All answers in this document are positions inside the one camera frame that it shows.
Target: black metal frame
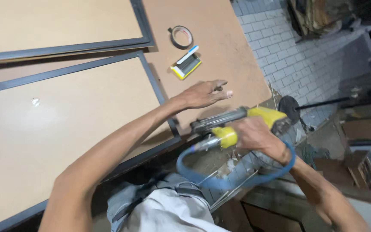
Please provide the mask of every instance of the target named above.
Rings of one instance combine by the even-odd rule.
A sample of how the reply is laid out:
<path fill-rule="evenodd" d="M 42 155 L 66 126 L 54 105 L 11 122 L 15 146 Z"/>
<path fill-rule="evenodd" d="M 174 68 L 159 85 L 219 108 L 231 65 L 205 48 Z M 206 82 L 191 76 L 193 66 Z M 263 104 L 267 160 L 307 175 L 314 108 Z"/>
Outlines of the black metal frame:
<path fill-rule="evenodd" d="M 53 71 L 39 73 L 39 74 L 31 75 L 31 76 L 26 76 L 26 77 L 10 80 L 10 81 L 3 81 L 3 82 L 0 82 L 0 90 L 5 90 L 5 89 L 8 89 L 8 88 L 17 87 L 17 86 L 20 86 L 20 85 L 26 85 L 28 83 L 32 83 L 32 82 L 36 82 L 36 81 L 42 81 L 42 80 L 46 80 L 46 79 L 49 79 L 49 78 L 58 77 L 58 76 L 62 76 L 62 75 L 65 75 L 65 74 L 70 74 L 70 73 L 74 73 L 74 72 L 78 72 L 78 71 L 83 71 L 83 70 L 87 70 L 87 69 L 91 69 L 91 68 L 95 68 L 95 67 L 99 67 L 99 66 L 103 66 L 103 65 L 107 65 L 107 64 L 112 64 L 112 63 L 115 63 L 115 62 L 120 62 L 120 61 L 123 61 L 123 60 L 128 60 L 128 59 L 131 59 L 131 58 L 135 58 L 135 57 L 138 57 L 141 60 L 141 63 L 143 65 L 144 70 L 147 73 L 148 79 L 149 79 L 149 81 L 152 85 L 154 93 L 157 96 L 158 102 L 160 104 L 163 104 L 165 99 L 164 99 L 163 94 L 160 90 L 160 87 L 158 86 L 158 83 L 157 83 L 156 79 L 152 75 L 150 67 L 147 64 L 147 60 L 144 57 L 144 54 L 143 54 L 142 51 L 136 51 L 136 52 L 131 52 L 131 53 L 123 54 L 123 55 L 113 56 L 113 57 L 110 57 L 110 58 L 91 61 L 91 62 L 87 62 L 87 63 L 83 63 L 83 64 L 78 64 L 78 65 L 75 65 L 75 66 L 70 66 L 70 67 L 66 67 L 66 68 L 62 68 L 62 69 L 57 69 L 57 70 L 53 70 Z M 108 179 L 112 178 L 113 176 L 116 176 L 116 175 L 118 175 L 122 172 L 125 172 L 125 171 L 129 170 L 130 168 L 138 165 L 139 163 L 142 163 L 142 162 L 146 161 L 152 155 L 154 155 L 158 152 L 161 152 L 164 149 L 180 142 L 181 137 L 178 134 L 178 131 L 177 131 L 174 120 L 173 119 L 168 119 L 168 124 L 169 124 L 170 129 L 173 133 L 174 138 L 172 138 L 170 140 L 167 140 L 164 143 L 162 143 L 162 144 L 160 144 L 160 145 L 158 145 L 158 146 L 156 146 L 156 147 L 154 147 L 154 148 L 152 148 L 148 151 L 145 151 L 145 152 L 143 152 L 143 153 L 141 153 L 141 154 L 139 154 L 139 155 L 137 155 L 137 156 L 121 163 L 121 164 L 119 164 L 104 180 L 108 180 Z M 47 203 L 48 203 L 48 200 L 45 200 L 45 201 L 43 201 L 39 204 L 34 205 L 31 208 L 28 208 L 28 209 L 26 209 L 26 210 L 24 210 L 24 211 L 22 211 L 18 214 L 13 215 L 12 217 L 10 217 L 8 219 L 3 220 L 2 222 L 0 222 L 0 231 L 4 230 L 4 229 L 8 229 L 8 228 L 10 228 L 10 227 L 12 227 L 16 224 L 19 224 L 20 222 L 22 222 L 26 219 L 28 219 L 29 217 L 31 217 L 33 215 L 42 212 L 43 210 L 45 210 L 45 207 L 47 206 Z"/>
<path fill-rule="evenodd" d="M 96 52 L 98 50 L 123 50 L 138 47 L 151 47 L 154 46 L 154 38 L 152 37 L 152 32 L 150 29 L 150 24 L 148 23 L 147 16 L 143 7 L 141 0 L 130 0 L 133 7 L 135 16 L 137 18 L 138 25 L 141 29 L 143 37 L 123 39 L 123 40 L 112 40 L 104 42 L 95 43 L 84 43 L 77 45 L 65 45 L 57 47 L 45 47 L 45 48 L 35 48 L 19 51 L 9 51 L 0 52 L 1 60 L 14 60 L 23 59 L 28 57 L 39 57 L 44 56 L 55 56 L 55 55 L 72 55 L 75 51 L 79 53 Z"/>

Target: yellow nail gun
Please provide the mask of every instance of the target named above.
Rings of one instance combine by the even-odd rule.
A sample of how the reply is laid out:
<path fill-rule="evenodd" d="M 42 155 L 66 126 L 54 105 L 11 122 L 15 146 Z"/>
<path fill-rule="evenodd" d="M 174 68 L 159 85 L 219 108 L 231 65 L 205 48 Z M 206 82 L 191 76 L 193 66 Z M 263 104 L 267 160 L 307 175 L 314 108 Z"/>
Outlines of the yellow nail gun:
<path fill-rule="evenodd" d="M 195 151 L 207 150 L 217 145 L 221 145 L 223 148 L 235 145 L 238 140 L 237 134 L 232 127 L 224 127 L 225 124 L 234 120 L 253 116 L 262 117 L 265 124 L 276 136 L 285 134 L 291 126 L 291 119 L 280 111 L 265 107 L 239 107 L 232 111 L 220 113 L 205 119 L 197 119 L 192 122 L 190 124 L 192 134 L 203 136 L 209 133 L 214 134 L 214 136 L 195 144 Z"/>

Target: hand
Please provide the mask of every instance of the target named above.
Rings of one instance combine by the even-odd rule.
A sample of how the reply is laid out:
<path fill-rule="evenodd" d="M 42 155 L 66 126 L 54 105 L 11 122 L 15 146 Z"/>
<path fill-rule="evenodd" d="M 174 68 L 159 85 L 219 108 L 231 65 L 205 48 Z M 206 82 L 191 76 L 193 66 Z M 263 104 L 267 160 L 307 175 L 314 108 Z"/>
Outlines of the hand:
<path fill-rule="evenodd" d="M 245 118 L 230 126 L 237 133 L 237 147 L 261 151 L 281 164 L 290 161 L 291 155 L 286 151 L 286 145 L 270 132 L 261 117 Z"/>
<path fill-rule="evenodd" d="M 217 101 L 231 98 L 233 91 L 223 91 L 225 80 L 198 82 L 180 93 L 173 100 L 179 101 L 186 108 L 204 108 Z"/>

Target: roll of tape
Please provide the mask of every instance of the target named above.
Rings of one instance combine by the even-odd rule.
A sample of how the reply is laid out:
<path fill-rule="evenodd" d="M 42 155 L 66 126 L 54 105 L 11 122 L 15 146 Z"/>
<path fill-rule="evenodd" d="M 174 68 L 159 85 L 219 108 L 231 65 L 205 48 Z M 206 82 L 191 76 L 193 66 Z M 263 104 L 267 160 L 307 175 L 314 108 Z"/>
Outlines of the roll of tape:
<path fill-rule="evenodd" d="M 169 28 L 168 31 L 170 32 L 171 42 L 178 49 L 182 49 L 182 50 L 187 49 L 193 43 L 193 35 L 191 34 L 190 30 L 188 30 L 184 26 L 175 26 L 173 29 Z M 174 35 L 177 31 L 181 31 L 187 36 L 188 45 L 182 45 L 177 42 L 175 35 Z"/>

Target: black tape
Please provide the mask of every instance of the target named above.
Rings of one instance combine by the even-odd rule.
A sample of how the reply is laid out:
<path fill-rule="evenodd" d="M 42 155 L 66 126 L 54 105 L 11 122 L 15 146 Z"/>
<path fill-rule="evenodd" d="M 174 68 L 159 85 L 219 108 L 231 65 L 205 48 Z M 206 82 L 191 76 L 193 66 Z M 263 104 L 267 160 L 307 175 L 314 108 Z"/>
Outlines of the black tape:
<path fill-rule="evenodd" d="M 173 29 L 168 28 L 168 31 L 170 32 L 171 42 L 178 49 L 185 50 L 185 49 L 189 48 L 190 45 L 192 45 L 193 42 L 194 42 L 194 38 L 193 38 L 193 35 L 191 34 L 191 31 L 188 28 L 186 28 L 185 26 L 175 26 Z M 181 45 L 181 44 L 177 43 L 177 41 L 174 38 L 174 33 L 176 31 L 183 31 L 186 35 L 188 35 L 189 42 L 190 42 L 190 38 L 191 38 L 191 42 L 188 45 Z"/>

